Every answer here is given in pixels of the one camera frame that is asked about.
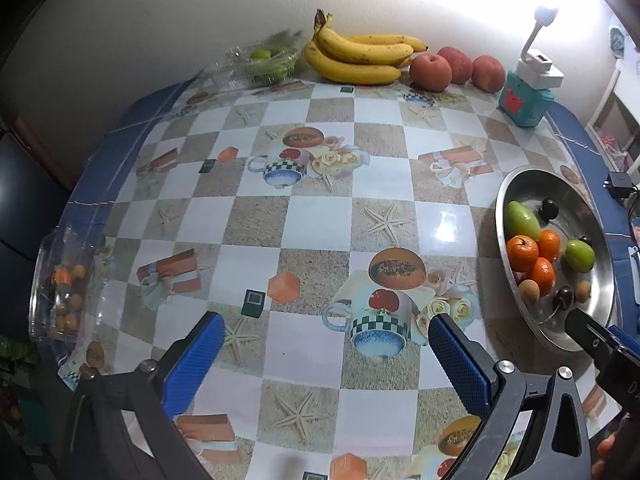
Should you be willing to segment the dark plum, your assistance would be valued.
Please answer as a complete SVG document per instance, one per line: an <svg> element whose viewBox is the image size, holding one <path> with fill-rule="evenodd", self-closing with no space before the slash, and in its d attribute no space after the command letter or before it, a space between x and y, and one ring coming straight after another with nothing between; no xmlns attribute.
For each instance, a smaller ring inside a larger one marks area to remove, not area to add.
<svg viewBox="0 0 640 480"><path fill-rule="evenodd" d="M578 240L580 240L581 242L589 245L590 247L593 246L591 237L589 237L587 235L583 235L583 236L579 237Z"/></svg>
<svg viewBox="0 0 640 480"><path fill-rule="evenodd" d="M554 220L559 214L559 206L552 198L544 198L539 206L539 213L544 222Z"/></svg>
<svg viewBox="0 0 640 480"><path fill-rule="evenodd" d="M554 294L553 305L561 311L568 310L574 304L574 290L570 286L560 287Z"/></svg>

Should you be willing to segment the small brown longan fruit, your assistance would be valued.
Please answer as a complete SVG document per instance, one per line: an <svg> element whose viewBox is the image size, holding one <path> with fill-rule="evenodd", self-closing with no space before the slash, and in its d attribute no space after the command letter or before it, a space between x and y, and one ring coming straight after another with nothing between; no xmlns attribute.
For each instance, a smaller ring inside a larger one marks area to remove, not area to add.
<svg viewBox="0 0 640 480"><path fill-rule="evenodd" d="M518 284L518 293L527 307L534 306L540 299L539 285L529 278Z"/></svg>

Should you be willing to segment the small green lime fruit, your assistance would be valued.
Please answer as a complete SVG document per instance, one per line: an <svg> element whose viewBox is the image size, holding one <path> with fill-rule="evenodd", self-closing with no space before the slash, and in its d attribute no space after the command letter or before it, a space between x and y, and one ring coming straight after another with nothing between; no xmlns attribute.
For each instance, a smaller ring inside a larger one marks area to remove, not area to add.
<svg viewBox="0 0 640 480"><path fill-rule="evenodd" d="M596 261L596 254L589 244L574 238L566 242L564 259L576 272L589 273Z"/></svg>

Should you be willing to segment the orange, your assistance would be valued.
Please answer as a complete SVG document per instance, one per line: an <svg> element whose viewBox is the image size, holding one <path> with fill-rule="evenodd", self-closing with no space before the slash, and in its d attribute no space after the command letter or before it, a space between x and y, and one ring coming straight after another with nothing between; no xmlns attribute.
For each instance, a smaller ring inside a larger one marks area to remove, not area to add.
<svg viewBox="0 0 640 480"><path fill-rule="evenodd" d="M544 257L538 257L534 266L528 271L527 278L538 285L541 296L547 296L555 285L553 264Z"/></svg>

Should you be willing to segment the orange tangerine with stem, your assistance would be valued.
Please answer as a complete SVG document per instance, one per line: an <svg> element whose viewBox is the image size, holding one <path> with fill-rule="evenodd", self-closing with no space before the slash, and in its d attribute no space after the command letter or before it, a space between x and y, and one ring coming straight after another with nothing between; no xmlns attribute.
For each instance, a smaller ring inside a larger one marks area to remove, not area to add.
<svg viewBox="0 0 640 480"><path fill-rule="evenodd" d="M527 235L515 235L506 243L506 255L514 272L528 272L539 257L538 245Z"/></svg>

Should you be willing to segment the large green mango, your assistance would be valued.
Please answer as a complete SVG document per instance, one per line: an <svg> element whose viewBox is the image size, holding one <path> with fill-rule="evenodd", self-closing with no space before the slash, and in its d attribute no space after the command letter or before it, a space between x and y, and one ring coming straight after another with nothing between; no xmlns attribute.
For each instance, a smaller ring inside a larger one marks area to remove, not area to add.
<svg viewBox="0 0 640 480"><path fill-rule="evenodd" d="M525 235L535 242L540 239L541 228L537 217L533 211L516 200L511 200L506 205L504 228L509 238Z"/></svg>

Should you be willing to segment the round steel bowl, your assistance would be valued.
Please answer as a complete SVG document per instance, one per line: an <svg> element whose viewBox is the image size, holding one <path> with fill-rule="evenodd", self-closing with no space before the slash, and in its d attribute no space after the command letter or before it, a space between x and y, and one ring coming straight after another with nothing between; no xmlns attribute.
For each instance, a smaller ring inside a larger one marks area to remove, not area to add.
<svg viewBox="0 0 640 480"><path fill-rule="evenodd" d="M558 216L544 222L539 213L539 206L544 198L552 198L559 206ZM559 257L552 262L555 270L555 285L547 296L527 307L518 293L518 284L527 280L527 273L514 272L506 255L506 243L510 238L504 228L506 205L511 200L525 205L537 217L541 231L553 230L561 237ZM533 167L515 169L502 181L496 201L495 222L498 247L501 260L506 271L506 279L514 296L522 317L537 339L549 350L559 354L576 353L582 350L579 344L565 333L564 322L570 310L578 309L588 313L598 323L608 324L614 308L615 283L613 265L608 244L597 216L580 193L568 182L552 172ZM583 235L592 239L592 249L596 261L589 273L579 273L572 269L564 259L564 249L568 240ZM581 281L590 281L591 297L581 304L575 299L575 288ZM566 311L555 309L553 297L562 286L570 286L574 290L574 304Z"/></svg>

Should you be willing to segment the black power adapter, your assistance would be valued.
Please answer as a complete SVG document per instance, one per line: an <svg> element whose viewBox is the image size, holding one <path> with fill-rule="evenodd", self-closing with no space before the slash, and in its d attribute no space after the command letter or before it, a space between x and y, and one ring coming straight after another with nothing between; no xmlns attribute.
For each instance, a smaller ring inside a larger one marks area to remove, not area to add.
<svg viewBox="0 0 640 480"><path fill-rule="evenodd" d="M634 194L636 188L631 177L625 171L611 171L603 182L603 187L610 193L614 200L626 200Z"/></svg>

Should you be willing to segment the clear box of kumquats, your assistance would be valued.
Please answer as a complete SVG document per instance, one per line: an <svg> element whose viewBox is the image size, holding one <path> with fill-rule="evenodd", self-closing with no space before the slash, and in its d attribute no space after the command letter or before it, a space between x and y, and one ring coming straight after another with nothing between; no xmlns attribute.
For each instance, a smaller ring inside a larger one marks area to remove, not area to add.
<svg viewBox="0 0 640 480"><path fill-rule="evenodd" d="M100 228L72 224L43 237L29 296L32 341L70 346L87 338L90 274L102 240Z"/></svg>

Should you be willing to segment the teal toy box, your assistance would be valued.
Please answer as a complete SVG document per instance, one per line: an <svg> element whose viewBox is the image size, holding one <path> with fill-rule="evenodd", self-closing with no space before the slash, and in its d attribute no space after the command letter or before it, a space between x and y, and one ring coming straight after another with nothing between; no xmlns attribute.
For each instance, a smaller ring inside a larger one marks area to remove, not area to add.
<svg viewBox="0 0 640 480"><path fill-rule="evenodd" d="M535 128L540 123L554 95L549 89L535 90L514 70L506 74L506 84L499 96L499 107L521 128Z"/></svg>

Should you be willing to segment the red apple right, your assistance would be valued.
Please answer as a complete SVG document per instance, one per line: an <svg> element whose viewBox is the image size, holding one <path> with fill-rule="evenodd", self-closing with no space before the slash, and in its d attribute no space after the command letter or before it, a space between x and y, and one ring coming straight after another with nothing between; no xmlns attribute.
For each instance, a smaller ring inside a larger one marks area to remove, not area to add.
<svg viewBox="0 0 640 480"><path fill-rule="evenodd" d="M487 93L500 91L506 82L502 64L490 55L481 55L472 63L472 84Z"/></svg>

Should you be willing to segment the checkered patterned tablecloth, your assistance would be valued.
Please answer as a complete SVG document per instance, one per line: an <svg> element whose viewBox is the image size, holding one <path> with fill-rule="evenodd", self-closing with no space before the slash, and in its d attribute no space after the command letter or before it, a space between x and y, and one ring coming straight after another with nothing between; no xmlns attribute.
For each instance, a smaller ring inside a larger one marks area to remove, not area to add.
<svg viewBox="0 0 640 480"><path fill-rule="evenodd" d="M338 456L372 479L422 464L437 479L466 411L429 346L368 358L330 303L352 296L374 256L413 252L420 318L446 312L495 356L555 361L518 313L503 271L495 203L532 166L584 186L578 145L544 119L514 125L471 86L403 84L174 94L162 119L120 130L138 148L98 213L80 338L58 374L128 372L159 358L209 310L226 336L189 405L225 414L240 458L198 458L215 479L318 479Z"/></svg>

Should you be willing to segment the red apple middle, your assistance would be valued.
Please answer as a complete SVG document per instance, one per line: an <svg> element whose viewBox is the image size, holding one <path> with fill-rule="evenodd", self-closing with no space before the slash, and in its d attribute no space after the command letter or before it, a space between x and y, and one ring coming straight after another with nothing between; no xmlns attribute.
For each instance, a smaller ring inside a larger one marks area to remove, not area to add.
<svg viewBox="0 0 640 480"><path fill-rule="evenodd" d="M454 47L442 47L437 54L444 58L451 70L451 82L453 84L465 84L473 73L472 60L462 51Z"/></svg>

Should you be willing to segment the red apple front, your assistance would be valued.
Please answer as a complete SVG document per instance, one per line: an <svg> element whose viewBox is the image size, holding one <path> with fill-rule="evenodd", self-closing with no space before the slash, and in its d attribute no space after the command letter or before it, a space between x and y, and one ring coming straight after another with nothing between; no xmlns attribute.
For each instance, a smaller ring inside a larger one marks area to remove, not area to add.
<svg viewBox="0 0 640 480"><path fill-rule="evenodd" d="M412 60L409 75L416 86L431 92L444 91L452 79L446 58L429 53L422 53Z"/></svg>

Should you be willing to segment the clear box of green fruit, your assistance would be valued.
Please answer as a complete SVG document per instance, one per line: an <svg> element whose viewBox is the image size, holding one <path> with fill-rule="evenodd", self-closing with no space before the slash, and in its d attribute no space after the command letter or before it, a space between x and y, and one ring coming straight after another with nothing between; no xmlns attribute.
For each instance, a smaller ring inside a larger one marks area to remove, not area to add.
<svg viewBox="0 0 640 480"><path fill-rule="evenodd" d="M304 32L283 29L249 44L228 49L217 61L209 63L195 77L213 92L230 92L280 84L294 75L300 65Z"/></svg>

